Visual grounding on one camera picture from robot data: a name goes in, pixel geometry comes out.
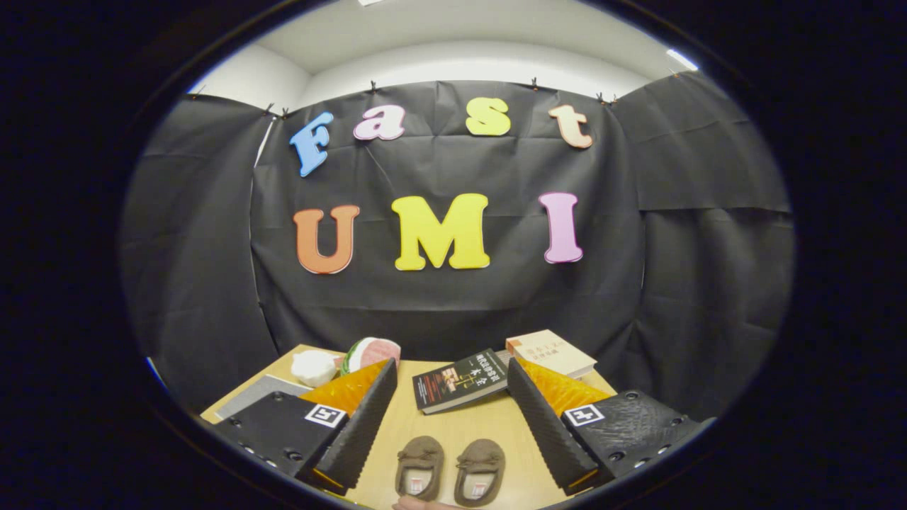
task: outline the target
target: finger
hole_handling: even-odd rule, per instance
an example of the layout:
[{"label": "finger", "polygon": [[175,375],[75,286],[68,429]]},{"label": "finger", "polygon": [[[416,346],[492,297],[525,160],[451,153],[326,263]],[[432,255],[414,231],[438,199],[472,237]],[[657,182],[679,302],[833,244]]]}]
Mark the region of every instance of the finger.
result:
[{"label": "finger", "polygon": [[425,510],[466,510],[462,506],[445,505],[437,501],[429,501],[425,504]]},{"label": "finger", "polygon": [[403,507],[403,510],[425,510],[425,501],[405,495],[397,503]]}]

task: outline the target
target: letter f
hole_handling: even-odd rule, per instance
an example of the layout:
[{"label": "letter f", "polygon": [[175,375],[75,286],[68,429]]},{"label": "letter f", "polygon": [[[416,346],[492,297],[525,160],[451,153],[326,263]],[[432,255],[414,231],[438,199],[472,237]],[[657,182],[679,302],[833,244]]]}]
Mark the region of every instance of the letter f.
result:
[{"label": "letter f", "polygon": [[322,112],[314,121],[308,123],[306,127],[294,134],[293,138],[289,139],[289,144],[296,146],[296,152],[302,162],[299,177],[309,175],[327,159],[327,152],[319,151],[318,145],[327,147],[330,135],[327,133],[325,125],[330,124],[333,120],[334,115],[331,112]]}]

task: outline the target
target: black fabric backdrop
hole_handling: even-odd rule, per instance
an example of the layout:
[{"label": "black fabric backdrop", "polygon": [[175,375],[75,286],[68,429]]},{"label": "black fabric backdrop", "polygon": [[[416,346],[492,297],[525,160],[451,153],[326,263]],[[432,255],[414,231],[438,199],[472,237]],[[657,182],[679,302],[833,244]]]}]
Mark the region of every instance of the black fabric backdrop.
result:
[{"label": "black fabric backdrop", "polygon": [[199,411],[274,360],[249,255],[258,108],[180,102],[139,159],[121,227],[137,337],[168,389]]},{"label": "black fabric backdrop", "polygon": [[[466,104],[480,96],[507,102],[506,135],[468,133]],[[570,147],[548,115],[564,103],[587,116],[589,149]],[[405,108],[405,134],[353,138],[362,113],[379,104]],[[327,160],[300,178],[289,138],[323,111],[335,116]],[[727,407],[772,345],[793,271],[784,185],[751,122],[698,74],[651,83],[613,105],[491,82],[351,94],[274,121],[253,171],[269,118],[187,99],[142,159],[127,210],[123,257],[137,326],[193,410],[299,343],[346,350],[378,336],[407,358],[454,359],[552,329],[591,353],[618,389],[638,387],[704,418]],[[221,187],[175,185],[170,173],[180,168]],[[579,262],[543,259],[548,219],[538,196],[549,191],[579,198]],[[391,202],[422,196],[441,220],[467,192],[489,200],[491,265],[397,270]],[[331,254],[329,213],[346,204],[361,209],[351,263],[334,275],[308,272],[297,261],[293,214],[325,213],[318,246]],[[177,250],[176,261],[141,247],[177,230],[185,235],[157,248]],[[178,250],[185,243],[193,248]],[[210,260],[216,252],[220,265]]]}]

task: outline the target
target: letter m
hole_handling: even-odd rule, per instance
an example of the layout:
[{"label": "letter m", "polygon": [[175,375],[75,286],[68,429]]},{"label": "letter m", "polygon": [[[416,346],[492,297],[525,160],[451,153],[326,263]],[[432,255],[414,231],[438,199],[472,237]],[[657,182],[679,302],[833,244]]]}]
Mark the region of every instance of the letter m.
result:
[{"label": "letter m", "polygon": [[478,193],[464,193],[451,202],[451,207],[439,223],[428,202],[422,197],[403,197],[391,204],[400,215],[400,258],[395,266],[401,271],[418,271],[425,267],[419,255],[419,245],[436,268],[453,243],[450,265],[458,270],[475,270],[488,267],[491,258],[485,254],[482,243],[482,212],[488,198]]}]

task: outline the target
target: letter i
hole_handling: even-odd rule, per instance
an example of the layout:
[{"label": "letter i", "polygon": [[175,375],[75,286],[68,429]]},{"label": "letter i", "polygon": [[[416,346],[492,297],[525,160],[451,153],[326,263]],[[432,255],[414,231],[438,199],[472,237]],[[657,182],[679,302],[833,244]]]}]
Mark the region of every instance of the letter i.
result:
[{"label": "letter i", "polygon": [[539,197],[539,202],[548,211],[551,244],[545,251],[545,261],[550,264],[582,259],[582,249],[576,245],[573,225],[573,206],[577,201],[576,195],[570,193],[545,193]]}]

